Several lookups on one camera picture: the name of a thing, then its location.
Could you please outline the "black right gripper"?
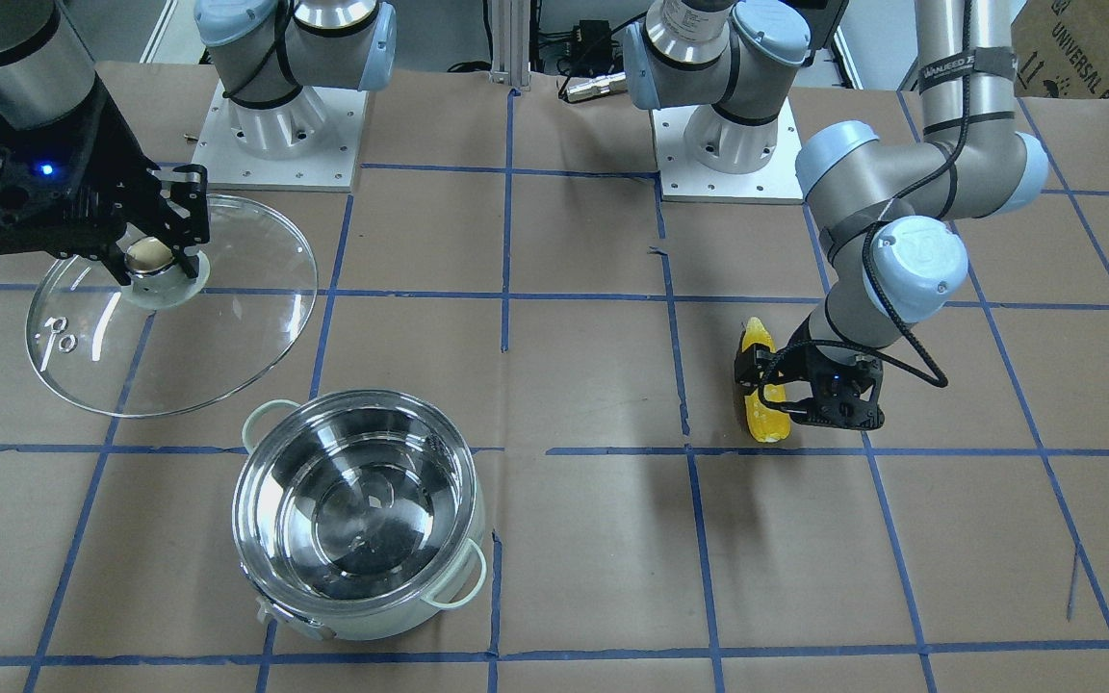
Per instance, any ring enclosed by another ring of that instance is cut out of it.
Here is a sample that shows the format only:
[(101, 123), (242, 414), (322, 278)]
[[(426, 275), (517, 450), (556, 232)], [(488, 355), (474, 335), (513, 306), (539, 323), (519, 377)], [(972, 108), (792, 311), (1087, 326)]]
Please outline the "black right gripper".
[(132, 224), (181, 271), (197, 272), (199, 246), (210, 240), (207, 194), (207, 167), (157, 169), (142, 154), (98, 77), (69, 114), (42, 126), (14, 128), (0, 110), (0, 255), (92, 256), (129, 286), (118, 241)]

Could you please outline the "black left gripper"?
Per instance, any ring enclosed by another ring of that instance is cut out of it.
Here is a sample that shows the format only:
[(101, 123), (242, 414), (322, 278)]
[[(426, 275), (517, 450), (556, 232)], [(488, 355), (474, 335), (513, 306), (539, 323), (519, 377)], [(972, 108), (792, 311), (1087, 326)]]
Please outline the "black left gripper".
[[(791, 369), (784, 365), (787, 358)], [(770, 370), (775, 373), (761, 387)], [(808, 398), (788, 400), (784, 383), (791, 381), (790, 374), (793, 380), (808, 383)], [(879, 404), (882, 365), (875, 356), (857, 354), (841, 364), (817, 346), (800, 344), (787, 354), (766, 343), (740, 344), (734, 383), (740, 393), (757, 394), (757, 422), (775, 424), (784, 417), (801, 425), (846, 430), (876, 430), (885, 422)]]

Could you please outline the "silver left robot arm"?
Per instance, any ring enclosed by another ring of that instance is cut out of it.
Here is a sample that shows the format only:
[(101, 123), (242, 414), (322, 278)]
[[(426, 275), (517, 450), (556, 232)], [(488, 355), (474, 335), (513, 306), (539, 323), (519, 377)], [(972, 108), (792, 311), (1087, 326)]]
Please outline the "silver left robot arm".
[[(946, 376), (916, 340), (967, 277), (952, 220), (1007, 214), (1042, 191), (1045, 149), (1014, 128), (1017, 58), (1004, 1), (919, 1), (920, 141), (887, 145), (859, 121), (815, 133), (795, 176), (836, 284), (777, 347), (756, 319), (745, 324), (734, 364), (747, 429), (757, 442), (794, 424), (881, 428), (886, 347), (908, 342), (925, 364), (916, 377)], [(812, 54), (812, 30), (783, 1), (657, 1), (625, 26), (625, 77), (638, 109), (694, 109), (686, 143), (725, 174), (764, 164), (779, 111)]]

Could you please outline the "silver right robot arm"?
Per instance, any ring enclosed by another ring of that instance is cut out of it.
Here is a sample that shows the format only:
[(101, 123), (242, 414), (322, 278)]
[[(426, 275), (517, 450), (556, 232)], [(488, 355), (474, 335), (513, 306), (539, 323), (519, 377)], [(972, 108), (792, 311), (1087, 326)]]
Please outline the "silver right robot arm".
[[(199, 39), (247, 152), (321, 135), (317, 88), (383, 90), (397, 20), (383, 1), (199, 1)], [(0, 255), (84, 256), (128, 288), (199, 288), (208, 172), (142, 153), (57, 1), (0, 1)]]

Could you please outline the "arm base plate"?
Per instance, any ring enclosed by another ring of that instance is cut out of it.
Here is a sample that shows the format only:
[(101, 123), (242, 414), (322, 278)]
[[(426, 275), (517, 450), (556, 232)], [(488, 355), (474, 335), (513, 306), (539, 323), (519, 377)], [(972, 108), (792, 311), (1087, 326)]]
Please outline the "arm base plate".
[(207, 167), (211, 188), (352, 193), (367, 95), (305, 88), (289, 104), (243, 108), (213, 91), (191, 161)]
[(743, 126), (712, 106), (652, 110), (661, 198), (675, 202), (804, 202), (795, 174), (801, 150), (788, 101), (779, 118)]

